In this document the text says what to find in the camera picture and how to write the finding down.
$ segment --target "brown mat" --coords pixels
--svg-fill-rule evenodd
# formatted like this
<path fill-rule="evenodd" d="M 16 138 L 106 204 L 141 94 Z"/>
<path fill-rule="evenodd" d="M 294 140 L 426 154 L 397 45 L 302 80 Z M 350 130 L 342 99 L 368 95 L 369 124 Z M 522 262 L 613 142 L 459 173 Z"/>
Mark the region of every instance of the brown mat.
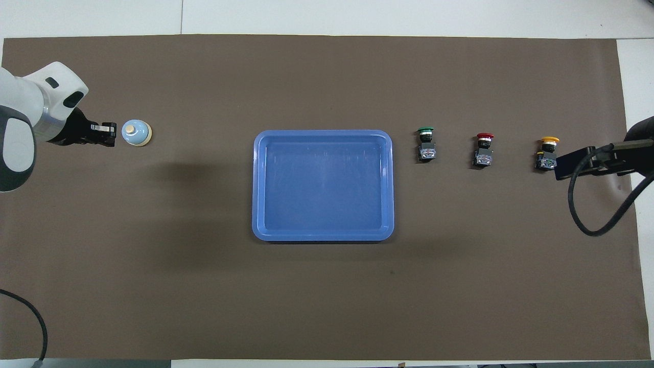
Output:
<path fill-rule="evenodd" d="M 615 41 L 275 35 L 8 39 L 25 75 L 59 60 L 90 119 L 143 119 L 143 148 L 41 144 L 0 196 L 0 285 L 66 358 L 649 359 L 633 210 L 582 234 L 567 182 L 532 169 L 622 140 Z M 415 163 L 436 127 L 438 159 Z M 382 129 L 396 229 L 380 244 L 267 244 L 250 229 L 269 129 Z M 495 163 L 470 168 L 476 133 Z M 598 227 L 627 178 L 583 178 Z M 0 358 L 38 325 L 2 300 Z"/>

